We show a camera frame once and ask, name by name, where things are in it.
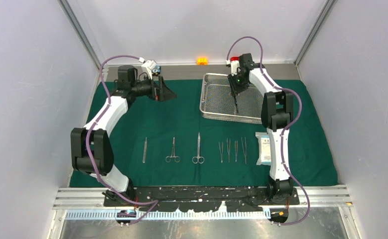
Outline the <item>small steel scissors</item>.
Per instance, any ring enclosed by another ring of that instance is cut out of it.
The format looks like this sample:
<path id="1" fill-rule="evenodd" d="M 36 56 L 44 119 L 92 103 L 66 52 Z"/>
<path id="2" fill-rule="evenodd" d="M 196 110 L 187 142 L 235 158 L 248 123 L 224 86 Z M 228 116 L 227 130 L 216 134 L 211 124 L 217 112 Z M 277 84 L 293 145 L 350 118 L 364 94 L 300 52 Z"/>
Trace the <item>small steel scissors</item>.
<path id="1" fill-rule="evenodd" d="M 237 99 L 235 96 L 233 96 L 233 100 L 234 100 L 234 114 L 236 115 L 239 112 L 239 110 L 238 110 Z"/>

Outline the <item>metal mesh instrument tray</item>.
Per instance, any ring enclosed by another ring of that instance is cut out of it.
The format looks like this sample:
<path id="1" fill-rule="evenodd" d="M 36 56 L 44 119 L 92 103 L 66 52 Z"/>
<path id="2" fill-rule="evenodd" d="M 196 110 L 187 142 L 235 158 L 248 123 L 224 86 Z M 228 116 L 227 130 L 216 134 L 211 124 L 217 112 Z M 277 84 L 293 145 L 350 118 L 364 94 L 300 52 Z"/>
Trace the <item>metal mesh instrument tray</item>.
<path id="1" fill-rule="evenodd" d="M 204 118 L 261 124 L 263 95 L 251 85 L 236 96 L 239 112 L 234 114 L 234 100 L 225 74 L 207 73 L 203 77 L 200 112 Z"/>

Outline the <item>green surgical drape cloth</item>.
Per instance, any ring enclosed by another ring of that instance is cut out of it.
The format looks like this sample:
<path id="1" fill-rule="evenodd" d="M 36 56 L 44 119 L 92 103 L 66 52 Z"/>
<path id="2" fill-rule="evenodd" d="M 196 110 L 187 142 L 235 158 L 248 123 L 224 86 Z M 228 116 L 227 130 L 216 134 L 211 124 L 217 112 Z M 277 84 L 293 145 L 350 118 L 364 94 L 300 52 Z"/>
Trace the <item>green surgical drape cloth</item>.
<path id="1" fill-rule="evenodd" d="M 278 80 L 282 87 L 300 95 L 294 102 L 302 105 L 299 120 L 291 127 L 288 138 L 291 173 L 304 186 L 333 186 L 338 174 L 324 130 L 306 86 L 299 80 Z M 156 102 L 137 98 L 110 135 L 115 166 L 135 186 L 265 186 L 270 168 L 257 165 L 259 157 L 256 132 L 264 132 L 261 124 L 221 121 L 202 117 L 199 110 L 201 80 L 168 81 L 177 98 Z M 198 133 L 201 156 L 205 161 L 194 164 Z M 146 162 L 142 163 L 147 137 Z M 180 162 L 165 162 L 171 155 L 175 137 L 175 154 Z M 247 164 L 244 162 L 241 138 L 247 140 Z M 228 162 L 226 139 L 231 139 L 231 161 Z M 239 141 L 235 162 L 234 142 Z M 223 163 L 219 142 L 224 143 Z"/>

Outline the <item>long steel probe rod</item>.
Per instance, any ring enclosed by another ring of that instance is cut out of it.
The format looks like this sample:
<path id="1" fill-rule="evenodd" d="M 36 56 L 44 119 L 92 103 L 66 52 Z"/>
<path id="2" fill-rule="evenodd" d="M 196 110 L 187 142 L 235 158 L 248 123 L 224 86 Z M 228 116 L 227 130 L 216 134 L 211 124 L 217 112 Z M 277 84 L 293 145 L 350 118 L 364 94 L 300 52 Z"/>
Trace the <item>long steel probe rod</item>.
<path id="1" fill-rule="evenodd" d="M 142 163 L 146 162 L 147 144 L 148 144 L 148 140 L 147 140 L 147 137 L 146 137 L 145 140 L 144 140 Z"/>

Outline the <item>white sterile packet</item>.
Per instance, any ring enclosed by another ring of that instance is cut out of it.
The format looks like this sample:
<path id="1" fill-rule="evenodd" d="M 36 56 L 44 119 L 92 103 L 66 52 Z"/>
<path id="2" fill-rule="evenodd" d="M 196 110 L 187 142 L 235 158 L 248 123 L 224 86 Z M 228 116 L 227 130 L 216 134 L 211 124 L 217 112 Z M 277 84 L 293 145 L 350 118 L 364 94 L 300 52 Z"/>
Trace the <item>white sterile packet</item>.
<path id="1" fill-rule="evenodd" d="M 257 165 L 271 166 L 270 138 L 267 133 L 256 132 L 259 145 L 259 157 Z"/>

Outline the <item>steel needle holder clamp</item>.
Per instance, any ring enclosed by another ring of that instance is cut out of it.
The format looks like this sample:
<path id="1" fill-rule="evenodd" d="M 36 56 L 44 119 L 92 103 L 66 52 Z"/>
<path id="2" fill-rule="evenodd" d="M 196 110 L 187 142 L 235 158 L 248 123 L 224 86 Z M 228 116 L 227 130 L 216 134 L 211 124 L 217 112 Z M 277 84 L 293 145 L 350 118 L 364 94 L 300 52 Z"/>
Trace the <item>steel needle holder clamp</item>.
<path id="1" fill-rule="evenodd" d="M 238 161 L 238 154 L 239 154 L 239 141 L 235 140 L 234 142 L 234 149 L 235 149 L 235 162 Z"/>

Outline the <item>steel ring-handled hemostat clamp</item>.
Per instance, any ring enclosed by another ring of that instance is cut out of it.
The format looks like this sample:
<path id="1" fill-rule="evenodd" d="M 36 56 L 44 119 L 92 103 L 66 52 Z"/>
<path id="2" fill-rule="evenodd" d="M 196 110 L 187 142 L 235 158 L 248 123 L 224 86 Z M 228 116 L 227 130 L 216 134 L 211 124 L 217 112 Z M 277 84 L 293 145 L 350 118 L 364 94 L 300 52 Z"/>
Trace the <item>steel ring-handled hemostat clamp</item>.
<path id="1" fill-rule="evenodd" d="M 171 155 L 170 155 L 170 156 L 167 156 L 167 157 L 165 158 L 165 162 L 170 163 L 172 160 L 174 160 L 176 163 L 179 163 L 179 162 L 180 162 L 180 157 L 179 157 L 179 156 L 176 156 L 176 154 L 175 154 L 175 137 L 173 137 L 173 140 L 172 140 L 172 151 L 171 151 Z"/>

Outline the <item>steel surgical forceps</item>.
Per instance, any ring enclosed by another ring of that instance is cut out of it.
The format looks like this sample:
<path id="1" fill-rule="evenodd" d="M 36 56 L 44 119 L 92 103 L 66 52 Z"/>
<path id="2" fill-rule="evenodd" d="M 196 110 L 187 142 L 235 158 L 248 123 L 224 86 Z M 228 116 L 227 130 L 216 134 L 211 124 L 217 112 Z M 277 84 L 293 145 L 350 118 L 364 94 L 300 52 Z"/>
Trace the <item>steel surgical forceps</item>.
<path id="1" fill-rule="evenodd" d="M 224 152 L 224 143 L 219 142 L 219 152 L 220 152 L 220 162 L 223 163 L 223 152 Z"/>

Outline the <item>steel ring-handled scissors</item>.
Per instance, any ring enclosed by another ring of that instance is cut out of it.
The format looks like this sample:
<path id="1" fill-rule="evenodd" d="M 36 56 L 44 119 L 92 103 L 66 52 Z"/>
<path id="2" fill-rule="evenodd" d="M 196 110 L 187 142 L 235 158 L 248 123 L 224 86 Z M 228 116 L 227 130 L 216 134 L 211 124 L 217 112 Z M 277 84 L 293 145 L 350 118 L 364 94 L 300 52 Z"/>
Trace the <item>steel ring-handled scissors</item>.
<path id="1" fill-rule="evenodd" d="M 196 156 L 192 157 L 192 162 L 194 164 L 202 164 L 204 163 L 205 159 L 203 156 L 201 156 L 201 135 L 198 133 L 198 138 L 197 138 L 197 151 L 196 151 Z"/>

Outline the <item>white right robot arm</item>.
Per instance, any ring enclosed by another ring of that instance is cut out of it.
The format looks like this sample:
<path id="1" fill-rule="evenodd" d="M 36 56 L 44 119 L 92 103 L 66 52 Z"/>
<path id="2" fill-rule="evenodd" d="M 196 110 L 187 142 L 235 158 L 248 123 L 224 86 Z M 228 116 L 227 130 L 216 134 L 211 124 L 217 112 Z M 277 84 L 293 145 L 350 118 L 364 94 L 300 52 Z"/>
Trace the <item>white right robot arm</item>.
<path id="1" fill-rule="evenodd" d="M 267 199 L 273 204 L 280 204 L 292 195 L 294 187 L 288 164 L 288 135 L 294 122 L 294 94 L 280 87 L 263 64 L 255 63 L 249 53 L 226 60 L 226 65 L 231 69 L 228 81 L 233 97 L 250 85 L 263 95 L 261 123 L 269 135 L 271 154 Z"/>

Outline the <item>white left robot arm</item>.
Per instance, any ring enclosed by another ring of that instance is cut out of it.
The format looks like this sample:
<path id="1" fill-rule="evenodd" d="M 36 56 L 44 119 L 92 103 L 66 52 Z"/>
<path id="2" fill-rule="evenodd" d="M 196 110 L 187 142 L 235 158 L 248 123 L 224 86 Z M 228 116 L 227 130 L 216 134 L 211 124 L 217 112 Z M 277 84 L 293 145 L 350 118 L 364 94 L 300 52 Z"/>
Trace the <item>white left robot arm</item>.
<path id="1" fill-rule="evenodd" d="M 153 62 L 142 65 L 139 74 L 136 67 L 122 65 L 118 68 L 115 89 L 109 92 L 102 108 L 82 128 L 71 131 L 71 159 L 75 171 L 99 178 L 117 191 L 116 199 L 123 206 L 135 200 L 132 181 L 114 164 L 114 154 L 109 136 L 119 119 L 129 110 L 136 98 L 147 96 L 164 102 L 176 98 L 165 84 L 160 67 Z"/>

